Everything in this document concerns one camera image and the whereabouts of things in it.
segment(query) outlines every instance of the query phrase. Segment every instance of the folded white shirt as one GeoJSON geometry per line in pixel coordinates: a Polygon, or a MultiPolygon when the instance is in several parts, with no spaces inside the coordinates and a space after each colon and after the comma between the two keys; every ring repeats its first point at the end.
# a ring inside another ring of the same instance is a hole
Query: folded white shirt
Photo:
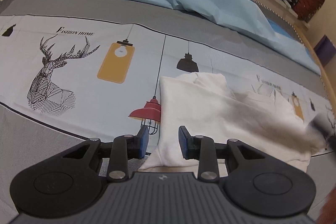
{"type": "MultiPolygon", "coordinates": [[[[197,173],[198,161],[182,157],[178,139],[182,125],[192,136],[205,135],[217,143],[239,139],[304,172],[311,154],[325,146],[279,92],[271,97],[233,93],[223,75],[197,72],[161,77],[160,89],[160,139],[142,171],[197,173]]],[[[223,160],[219,170],[221,176],[227,175],[223,160]]]]}

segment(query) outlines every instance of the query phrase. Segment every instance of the deer head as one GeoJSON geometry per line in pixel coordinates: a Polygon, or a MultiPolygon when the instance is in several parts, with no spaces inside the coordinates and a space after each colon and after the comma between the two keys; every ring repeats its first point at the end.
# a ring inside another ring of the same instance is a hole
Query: deer head
{"type": "Polygon", "coordinates": [[[85,37],[86,45],[84,46],[82,50],[79,50],[77,54],[73,54],[75,50],[75,46],[76,46],[74,45],[69,52],[65,52],[61,54],[58,58],[52,60],[51,56],[53,54],[51,52],[51,48],[55,44],[51,45],[49,48],[47,48],[46,44],[48,43],[50,39],[54,38],[55,36],[50,37],[45,42],[43,42],[44,37],[42,37],[41,42],[40,42],[40,50],[44,54],[44,57],[42,58],[42,63],[45,68],[45,71],[44,71],[45,74],[50,74],[53,71],[53,69],[61,68],[65,66],[67,64],[65,60],[67,59],[78,59],[78,58],[87,57],[88,55],[92,54],[100,47],[98,46],[97,48],[93,49],[91,52],[88,52],[90,44],[89,44],[89,41],[87,40],[87,37],[85,37]]]}

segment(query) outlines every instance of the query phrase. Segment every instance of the geometric deer print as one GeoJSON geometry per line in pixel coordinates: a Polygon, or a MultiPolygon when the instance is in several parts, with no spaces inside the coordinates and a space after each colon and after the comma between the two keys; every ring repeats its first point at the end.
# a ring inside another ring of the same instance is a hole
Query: geometric deer print
{"type": "Polygon", "coordinates": [[[75,50],[74,45],[68,53],[61,54],[58,58],[52,60],[51,56],[53,54],[51,53],[51,49],[55,44],[49,48],[47,48],[46,44],[55,36],[47,39],[45,42],[43,42],[44,37],[41,39],[40,50],[44,54],[42,58],[43,68],[31,83],[27,99],[29,106],[34,110],[40,110],[41,114],[47,113],[58,116],[75,106],[76,97],[72,91],[61,89],[51,81],[53,70],[64,67],[67,64],[65,61],[67,59],[87,57],[95,52],[99,46],[91,52],[88,52],[90,44],[85,37],[86,45],[83,50],[80,50],[77,54],[73,54],[75,50]]]}

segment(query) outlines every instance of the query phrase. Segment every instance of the bed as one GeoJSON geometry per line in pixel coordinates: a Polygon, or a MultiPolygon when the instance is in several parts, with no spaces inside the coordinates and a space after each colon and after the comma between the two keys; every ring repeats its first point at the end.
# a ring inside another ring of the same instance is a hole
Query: bed
{"type": "MultiPolygon", "coordinates": [[[[16,215],[9,185],[18,172],[85,139],[112,141],[144,123],[151,153],[160,116],[141,112],[147,103],[161,109],[160,76],[221,73],[232,90],[280,91],[306,123],[317,111],[333,123],[336,97],[300,29],[254,0],[239,0],[246,9],[235,18],[235,1],[2,0],[1,222],[16,215]]],[[[333,156],[321,151],[307,169],[317,185],[314,219],[334,184],[333,156]]]]}

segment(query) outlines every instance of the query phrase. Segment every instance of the red fabric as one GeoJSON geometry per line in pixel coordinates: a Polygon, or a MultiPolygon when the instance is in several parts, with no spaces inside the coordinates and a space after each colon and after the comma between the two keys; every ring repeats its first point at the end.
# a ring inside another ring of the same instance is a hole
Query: red fabric
{"type": "Polygon", "coordinates": [[[308,22],[313,15],[322,7],[325,0],[298,0],[298,3],[293,7],[297,13],[299,20],[308,22]]]}

